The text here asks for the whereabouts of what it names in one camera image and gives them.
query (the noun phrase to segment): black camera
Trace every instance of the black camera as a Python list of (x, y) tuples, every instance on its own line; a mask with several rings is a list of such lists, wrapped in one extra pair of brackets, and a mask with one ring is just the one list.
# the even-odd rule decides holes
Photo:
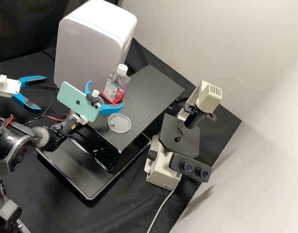
[(32, 147), (34, 133), (26, 126), (10, 122), (4, 127), (0, 119), (0, 174), (13, 172)]

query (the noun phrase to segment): smartphone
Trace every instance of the smartphone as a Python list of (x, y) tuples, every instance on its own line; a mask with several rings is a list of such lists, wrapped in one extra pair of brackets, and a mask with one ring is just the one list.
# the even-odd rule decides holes
[(82, 91), (79, 91), (68, 82), (62, 82), (57, 99), (89, 122), (96, 120), (101, 109), (101, 104), (91, 103)]

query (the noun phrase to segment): microscope base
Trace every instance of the microscope base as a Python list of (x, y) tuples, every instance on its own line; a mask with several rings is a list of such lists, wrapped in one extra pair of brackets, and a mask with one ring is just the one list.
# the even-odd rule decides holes
[(173, 153), (165, 150), (159, 141), (159, 135), (152, 137), (150, 150), (154, 150), (158, 154), (154, 161), (146, 160), (144, 168), (147, 173), (146, 181), (161, 188), (173, 190), (181, 179), (181, 173), (173, 171), (168, 166)]

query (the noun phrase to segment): white box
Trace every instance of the white box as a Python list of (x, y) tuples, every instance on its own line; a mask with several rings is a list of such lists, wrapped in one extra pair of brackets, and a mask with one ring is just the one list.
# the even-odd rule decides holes
[(92, 80), (102, 92), (107, 76), (124, 63), (137, 24), (136, 17), (104, 0), (90, 0), (59, 23), (54, 82), (79, 90)]

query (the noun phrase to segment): inverted microscope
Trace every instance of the inverted microscope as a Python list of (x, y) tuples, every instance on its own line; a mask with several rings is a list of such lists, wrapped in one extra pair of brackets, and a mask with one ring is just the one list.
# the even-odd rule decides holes
[(181, 176), (207, 182), (211, 167), (195, 158), (199, 155), (200, 128), (204, 119), (216, 121), (215, 108), (222, 99), (222, 90), (201, 81), (177, 117), (164, 115), (161, 131), (152, 137), (144, 167), (146, 181), (173, 190)]

